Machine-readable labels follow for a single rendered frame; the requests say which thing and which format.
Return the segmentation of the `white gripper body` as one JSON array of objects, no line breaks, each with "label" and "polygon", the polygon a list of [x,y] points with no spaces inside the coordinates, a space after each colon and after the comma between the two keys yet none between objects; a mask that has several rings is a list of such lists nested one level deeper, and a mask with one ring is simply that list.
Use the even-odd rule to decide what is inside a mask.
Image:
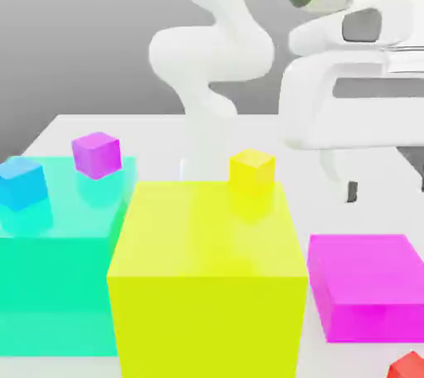
[{"label": "white gripper body", "polygon": [[327,51],[284,71],[279,125],[288,146],[304,150],[424,146],[424,97],[336,98],[340,77],[387,74],[381,51]]}]

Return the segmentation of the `small yellow cube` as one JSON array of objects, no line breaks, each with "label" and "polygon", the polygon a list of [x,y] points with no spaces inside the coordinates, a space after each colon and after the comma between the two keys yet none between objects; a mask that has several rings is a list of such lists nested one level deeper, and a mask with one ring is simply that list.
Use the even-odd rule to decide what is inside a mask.
[{"label": "small yellow cube", "polygon": [[273,189],[276,158],[247,148],[229,159],[229,185],[240,194],[259,195]]}]

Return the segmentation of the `small red cube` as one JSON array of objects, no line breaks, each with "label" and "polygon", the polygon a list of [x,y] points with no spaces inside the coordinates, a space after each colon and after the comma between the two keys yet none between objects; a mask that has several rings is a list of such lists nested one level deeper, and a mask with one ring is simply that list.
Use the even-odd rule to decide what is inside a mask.
[{"label": "small red cube", "polygon": [[387,378],[424,378],[424,358],[408,352],[390,365]]}]

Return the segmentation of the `small purple cube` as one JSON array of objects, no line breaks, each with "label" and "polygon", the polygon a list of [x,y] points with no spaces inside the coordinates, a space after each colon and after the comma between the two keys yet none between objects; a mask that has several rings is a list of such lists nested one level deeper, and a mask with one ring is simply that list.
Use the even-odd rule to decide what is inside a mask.
[{"label": "small purple cube", "polygon": [[104,132],[94,132],[71,141],[75,169],[99,180],[122,168],[118,138]]}]

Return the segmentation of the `small blue cube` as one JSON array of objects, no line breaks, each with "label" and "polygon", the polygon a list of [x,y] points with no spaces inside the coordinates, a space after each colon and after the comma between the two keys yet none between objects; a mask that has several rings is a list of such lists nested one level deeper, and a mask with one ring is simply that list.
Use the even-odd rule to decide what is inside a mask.
[{"label": "small blue cube", "polygon": [[43,166],[15,156],[0,163],[0,206],[20,211],[48,197]]}]

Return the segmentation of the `large magenta box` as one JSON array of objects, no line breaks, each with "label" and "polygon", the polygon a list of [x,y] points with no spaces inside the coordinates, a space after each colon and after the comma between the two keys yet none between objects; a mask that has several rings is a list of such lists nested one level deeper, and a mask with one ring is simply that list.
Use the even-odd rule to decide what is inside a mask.
[{"label": "large magenta box", "polygon": [[405,235],[312,235],[307,266],[326,341],[424,343],[424,260]]}]

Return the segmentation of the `large yellow box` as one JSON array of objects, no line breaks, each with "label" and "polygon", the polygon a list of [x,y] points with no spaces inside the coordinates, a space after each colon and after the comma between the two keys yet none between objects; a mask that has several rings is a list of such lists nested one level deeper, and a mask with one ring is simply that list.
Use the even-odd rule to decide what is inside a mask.
[{"label": "large yellow box", "polygon": [[280,183],[139,182],[108,269],[122,378],[295,378],[308,274]]}]

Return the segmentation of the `large teal box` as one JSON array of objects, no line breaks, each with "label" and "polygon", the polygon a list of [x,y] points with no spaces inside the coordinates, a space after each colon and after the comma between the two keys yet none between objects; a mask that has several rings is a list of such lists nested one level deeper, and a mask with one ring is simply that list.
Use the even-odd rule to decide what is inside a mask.
[{"label": "large teal box", "polygon": [[0,202],[0,356],[116,356],[107,272],[137,160],[99,180],[72,157],[32,161],[47,198],[21,211]]}]

